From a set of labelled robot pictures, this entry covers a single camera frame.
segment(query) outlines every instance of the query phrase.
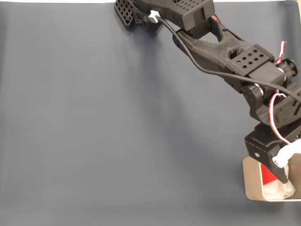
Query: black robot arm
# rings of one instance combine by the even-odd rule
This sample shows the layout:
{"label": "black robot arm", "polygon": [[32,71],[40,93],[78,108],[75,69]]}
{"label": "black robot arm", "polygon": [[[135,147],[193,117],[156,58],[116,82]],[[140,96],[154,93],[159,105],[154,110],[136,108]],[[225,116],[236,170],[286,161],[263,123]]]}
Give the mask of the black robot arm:
{"label": "black robot arm", "polygon": [[[203,72],[222,77],[233,89],[244,95],[250,115],[261,123],[245,138],[249,155],[264,164],[275,176],[288,181],[283,168],[272,160],[286,143],[270,127],[269,103],[275,91],[288,94],[278,98],[273,107],[275,126],[283,138],[293,142],[301,136],[301,84],[293,82],[298,73],[295,62],[274,57],[259,45],[250,45],[224,27],[214,15],[213,0],[117,0],[115,11],[127,29],[143,24],[147,32],[165,25],[173,32],[176,46],[187,54]],[[158,23],[149,19],[157,11]],[[163,20],[181,29],[177,32]],[[219,43],[201,37],[211,32]]]}

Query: black cable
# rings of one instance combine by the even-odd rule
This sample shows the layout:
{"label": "black cable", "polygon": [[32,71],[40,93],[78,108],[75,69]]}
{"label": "black cable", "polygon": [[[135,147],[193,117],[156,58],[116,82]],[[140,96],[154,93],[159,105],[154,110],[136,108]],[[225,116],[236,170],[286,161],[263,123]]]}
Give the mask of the black cable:
{"label": "black cable", "polygon": [[257,80],[257,79],[252,79],[252,78],[247,78],[247,77],[243,77],[240,75],[236,75],[236,74],[229,74],[229,73],[224,73],[224,72],[215,72],[215,71],[210,71],[207,70],[205,68],[203,68],[202,66],[200,66],[197,61],[195,60],[195,58],[193,57],[193,55],[191,54],[190,50],[187,48],[187,46],[185,45],[185,43],[182,41],[182,39],[179,37],[179,35],[176,33],[176,31],[167,23],[165,22],[165,20],[163,20],[161,17],[157,16],[156,17],[179,41],[179,43],[183,46],[185,52],[187,53],[188,57],[190,58],[190,60],[193,62],[193,64],[202,72],[207,73],[207,74],[213,74],[213,75],[218,75],[221,77],[226,77],[226,78],[231,78],[231,79],[236,79],[236,80],[241,80],[241,81],[246,81],[246,82],[250,82],[250,83],[257,83],[260,84],[262,86],[267,86],[267,87],[271,87],[273,89],[278,89],[281,92],[291,96],[292,98],[294,98],[295,100],[297,100],[299,103],[301,103],[301,97],[294,94],[293,92],[289,91],[288,89],[270,83],[270,82],[266,82],[266,81],[261,81],[261,80]]}

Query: red object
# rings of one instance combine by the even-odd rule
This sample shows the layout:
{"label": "red object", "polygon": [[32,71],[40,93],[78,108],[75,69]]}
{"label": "red object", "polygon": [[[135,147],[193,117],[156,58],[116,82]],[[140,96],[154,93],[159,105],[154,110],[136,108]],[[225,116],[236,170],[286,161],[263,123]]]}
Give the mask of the red object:
{"label": "red object", "polygon": [[271,171],[269,171],[268,168],[266,168],[264,165],[261,165],[261,172],[262,172],[262,183],[263,185],[266,185],[268,183],[271,183],[275,180],[278,180],[277,177],[272,174]]}

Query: perforated bracket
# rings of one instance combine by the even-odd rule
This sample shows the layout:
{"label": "perforated bracket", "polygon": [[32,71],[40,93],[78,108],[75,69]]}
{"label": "perforated bracket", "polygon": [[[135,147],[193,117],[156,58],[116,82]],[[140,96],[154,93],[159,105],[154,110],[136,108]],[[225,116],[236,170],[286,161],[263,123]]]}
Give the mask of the perforated bracket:
{"label": "perforated bracket", "polygon": [[258,45],[254,45],[228,62],[226,68],[235,74],[246,76],[274,57]]}
{"label": "perforated bracket", "polygon": [[131,29],[135,24],[135,12],[133,7],[127,0],[116,0],[114,8],[126,29]]}

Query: gray surface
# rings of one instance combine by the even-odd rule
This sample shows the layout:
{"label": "gray surface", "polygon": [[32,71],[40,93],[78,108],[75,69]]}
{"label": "gray surface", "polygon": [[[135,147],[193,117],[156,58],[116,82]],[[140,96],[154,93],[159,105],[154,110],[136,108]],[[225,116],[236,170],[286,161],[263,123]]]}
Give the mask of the gray surface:
{"label": "gray surface", "polygon": [[[296,3],[216,13],[301,65]],[[113,4],[1,3],[0,54],[1,226],[300,225],[300,203],[246,198],[257,121],[166,29],[127,32]]]}

